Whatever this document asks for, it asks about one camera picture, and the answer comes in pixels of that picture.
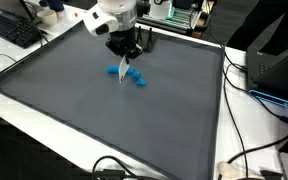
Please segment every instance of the computer monitor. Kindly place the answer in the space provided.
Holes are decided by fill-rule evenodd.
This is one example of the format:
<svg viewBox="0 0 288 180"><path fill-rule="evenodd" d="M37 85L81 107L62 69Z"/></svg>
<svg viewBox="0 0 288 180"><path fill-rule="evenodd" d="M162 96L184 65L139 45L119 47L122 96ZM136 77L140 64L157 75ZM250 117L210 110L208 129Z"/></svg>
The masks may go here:
<svg viewBox="0 0 288 180"><path fill-rule="evenodd" d="M263 100L288 105L288 56L280 57L248 51L248 90Z"/></svg>
<svg viewBox="0 0 288 180"><path fill-rule="evenodd" d="M34 18L24 0L0 0L0 10L28 20L33 20Z"/></svg>

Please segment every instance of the white desk surface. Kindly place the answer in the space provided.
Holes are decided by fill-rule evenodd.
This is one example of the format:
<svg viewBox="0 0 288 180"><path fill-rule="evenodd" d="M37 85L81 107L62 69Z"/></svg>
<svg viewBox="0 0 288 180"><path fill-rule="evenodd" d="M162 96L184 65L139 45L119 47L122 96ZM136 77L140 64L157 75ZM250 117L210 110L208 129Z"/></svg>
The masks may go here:
<svg viewBox="0 0 288 180"><path fill-rule="evenodd" d="M84 10L69 6L65 6L65 8L65 16L57 25L53 27L41 26L42 29L50 34L48 39L54 39L81 20L81 14L83 14ZM156 28L154 28L153 31L195 41L197 43L216 46L212 43ZM20 60L39 47L40 43L36 43L29 49L21 49L0 38L0 54L7 54L14 57L16 60ZM233 62L239 64L245 63L245 52L227 48L227 54ZM12 61L8 58L0 57L0 71L11 64ZM231 68L228 77L234 84L245 88L245 76L233 67ZM244 139L246 149L271 143L288 134L288 125L285 125L275 117L272 117L247 95L233 89L229 85L227 85L227 87L228 98L237 121L237 126ZM287 115L282 107L269 104L269 108L279 114ZM0 117L83 169L91 170L97 159L104 155L112 155L130 165L132 167L131 170L138 175L167 179L146 165L2 95L0 95ZM241 152L240 141L229 116L224 101L224 95L222 95L217 131L215 166L218 162L227 161L239 152ZM251 172L259 173L259 170L263 168L281 172L276 147L249 154L248 162ZM240 158L234 165L240 169L244 169L243 159ZM99 167L119 168L116 163L110 160L103 161L103 163L100 163ZM215 168L214 179L217 179L217 176L218 173Z"/></svg>

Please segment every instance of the black cable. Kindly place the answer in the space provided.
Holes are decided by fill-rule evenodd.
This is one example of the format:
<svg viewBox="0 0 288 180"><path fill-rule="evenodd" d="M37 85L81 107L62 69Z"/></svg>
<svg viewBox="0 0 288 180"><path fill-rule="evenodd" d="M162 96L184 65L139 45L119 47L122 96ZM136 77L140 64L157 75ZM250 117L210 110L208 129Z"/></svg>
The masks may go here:
<svg viewBox="0 0 288 180"><path fill-rule="evenodd" d="M130 179L139 179L139 180L158 180L152 177L147 177L147 176L137 176L135 175L132 171L130 171L121 160L119 160L118 158L114 157L114 156L103 156L100 159L98 159L94 166L93 166L93 170L92 170L92 180L97 180L97 177L94 176L95 170L96 170L96 166L98 165L98 163L100 163L102 160L104 159L111 159L113 161L115 161L117 164L119 164L129 175L125 175L123 178L130 178Z"/></svg>
<svg viewBox="0 0 288 180"><path fill-rule="evenodd" d="M95 173L96 166L98 165L98 163L100 163L100 162L101 162L102 160L104 160L104 159L114 160L114 161L115 161L117 164L119 164L128 174L130 174L132 178L135 178L135 177L136 177L136 175L135 175L134 173L132 173L132 171L130 171L130 170L121 162L121 160L117 159L117 158L114 157L114 156L103 156L103 157L101 157L100 159L98 159L98 160L95 162L94 166L93 166L92 174Z"/></svg>
<svg viewBox="0 0 288 180"><path fill-rule="evenodd" d="M8 57L8 58L10 58L13 62L16 63L16 60L15 60L14 58L12 58L11 56L9 56L9 55L6 55L6 54L0 54L0 56Z"/></svg>
<svg viewBox="0 0 288 180"><path fill-rule="evenodd" d="M32 9L34 10L34 17L33 17L33 19L31 20L31 22L33 22L33 21L37 18L36 8L35 8L34 5L33 5L32 3L30 3L30 2L24 1L24 3L31 5L31 6L32 6Z"/></svg>
<svg viewBox="0 0 288 180"><path fill-rule="evenodd" d="M232 157L230 160L227 161L228 164L231 164L232 162L234 162L236 159L238 159L239 157L245 155L245 154L249 154L251 152L255 152L255 151L260 151L260 150L263 150L263 149L266 149L266 148L269 148L271 146L275 146L275 145L278 145L284 141L288 140L288 135L285 136L284 138L278 140L278 141L275 141L273 143L270 143L270 144L267 144L267 145L264 145L264 146L260 146L260 147L257 147L257 148L253 148L253 149L249 149L245 152L240 152L238 153L237 155L235 155L234 157ZM222 180L222 175L219 175L218 176L218 180Z"/></svg>
<svg viewBox="0 0 288 180"><path fill-rule="evenodd" d="M241 142L241 146L242 146L242 149L243 149L243 152L245 152L245 146L244 146L244 142L243 142L243 138L241 136L241 133L237 127L237 124L236 124L236 121L234 119L234 115L232 113L232 109L231 109L231 106L230 106L230 103L228 102L228 98L227 98L227 92L226 92L226 81L227 81L227 72L229 70L229 68L232 66L233 64L230 64L227 66L226 68L226 72L225 72L225 80L224 80L224 97L225 97L225 102L226 102L226 105L228 107L228 110L229 110L229 113L231 115L231 118L232 118L232 121L233 121L233 124L234 124L234 127L236 129L236 132L238 134L238 137L240 139L240 142ZM248 162L247 162L247 157L246 157L246 153L244 154L244 160L245 160L245 168L246 168L246 178L248 178Z"/></svg>
<svg viewBox="0 0 288 180"><path fill-rule="evenodd" d="M223 74L224 74L224 76L225 76L225 80L224 80L224 95L225 95L225 99L227 100L226 87L225 87L225 86L226 86L226 81L229 82L230 85L231 85L232 87L234 87L235 89L238 89L238 90L240 90L240 91L242 91L242 92L245 92L247 95L250 95L250 94L247 93L246 90L236 87L236 86L235 86L234 84L232 84L232 83L230 82L230 80L228 79L228 77L227 77L227 72L228 72L228 69L229 69L229 67L230 67L231 65L232 65L232 64L230 64L230 65L227 67L226 72L223 72ZM280 119L280 120L283 119L282 116L279 116L279 115L273 113L273 112L272 112L260 99L258 99L256 96L252 96L252 97L255 98L255 99L264 107L264 109L267 110L270 114L272 114L273 116L277 117L277 118ZM244 156L244 157L246 158L246 154L248 154L248 153L255 152L255 151L259 151L259 150L266 149L266 148L268 148L268 147L271 147L271 146L280 144L280 143L286 141L287 139L288 139L288 135L285 136L284 138L278 140L278 141L275 141L275 142L273 142L273 143L270 143L270 144L267 144L267 145L264 145L264 146L260 146L260 147L253 148L253 149L249 149L249 150L246 150L246 151L243 149L243 152L240 152L239 154L237 154L237 155L235 155L234 157L232 157L227 163L231 164L233 161L235 161L236 159L238 159L238 158L241 157L241 156ZM221 179L222 179L222 175L220 174L219 177L218 177L218 180L221 180Z"/></svg>
<svg viewBox="0 0 288 180"><path fill-rule="evenodd" d="M139 180L158 180L152 177L147 177L147 176L136 176L136 177L131 177L131 176L125 176L125 178L129 179L139 179Z"/></svg>
<svg viewBox="0 0 288 180"><path fill-rule="evenodd" d="M221 48L224 50L225 57L226 57L226 59L228 60L228 62L229 62L230 64L232 64L235 68L239 69L240 71L247 73L247 68L246 68L245 66L238 65L238 64L233 63L233 62L231 61L231 59L228 57L228 55L227 55L227 53L226 53L226 51L225 51L225 46L224 46L224 45L222 45L212 34L210 34L210 33L208 33L208 32L204 32L204 33L206 33L206 34L208 34L210 37L212 37L212 38L215 40L215 42L216 42L218 45L221 46Z"/></svg>
<svg viewBox="0 0 288 180"><path fill-rule="evenodd" d="M33 22L37 18L37 10L36 10L35 6L32 3L27 2L27 1L24 1L24 2L29 4L29 5L31 5L32 8L34 9L34 18L33 18L33 20L31 20L31 22ZM41 47L43 46L42 39L44 39L47 43L49 43L47 38L44 36L43 32L35 24L31 24L31 25L34 26L39 31L39 34L41 35L41 39L40 39Z"/></svg>

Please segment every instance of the gray mat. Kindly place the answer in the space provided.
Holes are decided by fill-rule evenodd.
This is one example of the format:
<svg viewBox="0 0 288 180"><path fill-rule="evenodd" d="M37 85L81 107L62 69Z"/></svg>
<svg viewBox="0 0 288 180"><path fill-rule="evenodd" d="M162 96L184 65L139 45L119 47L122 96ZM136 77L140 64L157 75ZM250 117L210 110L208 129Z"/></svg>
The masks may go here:
<svg viewBox="0 0 288 180"><path fill-rule="evenodd" d="M77 25L0 76L0 93L172 179L212 179L223 51L159 35L133 63L148 85L120 85L107 38Z"/></svg>

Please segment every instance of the floor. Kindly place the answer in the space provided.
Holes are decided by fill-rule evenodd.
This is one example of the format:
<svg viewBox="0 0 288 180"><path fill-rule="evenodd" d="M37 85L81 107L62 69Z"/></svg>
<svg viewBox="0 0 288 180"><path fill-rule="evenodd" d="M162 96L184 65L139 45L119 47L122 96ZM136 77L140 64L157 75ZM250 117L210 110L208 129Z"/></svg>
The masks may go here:
<svg viewBox="0 0 288 180"><path fill-rule="evenodd" d="M219 0L212 14L210 32L221 43L227 43L233 33L242 25L246 16L255 7L258 0ZM269 26L251 45L250 48L261 49L273 35L282 17Z"/></svg>
<svg viewBox="0 0 288 180"><path fill-rule="evenodd" d="M0 180L87 180L90 174L0 118Z"/></svg>

